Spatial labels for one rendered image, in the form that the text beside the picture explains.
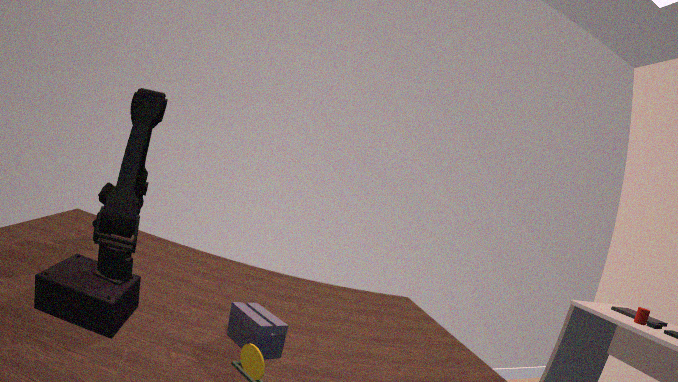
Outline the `gold coin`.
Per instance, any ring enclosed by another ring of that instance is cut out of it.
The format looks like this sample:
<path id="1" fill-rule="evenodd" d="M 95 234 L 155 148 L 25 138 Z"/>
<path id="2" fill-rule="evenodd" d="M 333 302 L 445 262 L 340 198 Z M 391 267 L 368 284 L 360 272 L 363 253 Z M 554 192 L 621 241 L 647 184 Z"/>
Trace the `gold coin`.
<path id="1" fill-rule="evenodd" d="M 241 364 L 243 370 L 254 380 L 259 380 L 265 373 L 265 364 L 261 351 L 253 344 L 246 344 L 241 349 Z"/>

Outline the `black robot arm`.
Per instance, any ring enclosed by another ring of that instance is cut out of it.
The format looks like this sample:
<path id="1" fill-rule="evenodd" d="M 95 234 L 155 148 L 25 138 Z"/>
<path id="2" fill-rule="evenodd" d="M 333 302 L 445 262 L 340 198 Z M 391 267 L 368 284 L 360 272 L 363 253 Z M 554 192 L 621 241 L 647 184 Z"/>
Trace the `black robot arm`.
<path id="1" fill-rule="evenodd" d="M 116 285 L 133 278 L 133 258 L 139 229 L 143 195 L 146 196 L 148 172 L 146 155 L 152 129 L 163 119 L 167 101 L 165 93 L 139 88 L 131 103 L 132 129 L 119 172 L 118 182 L 108 182 L 98 194 L 103 203 L 97 214 L 93 241 L 99 244 L 97 270 L 93 274 Z M 101 233 L 111 233 L 117 236 Z"/>

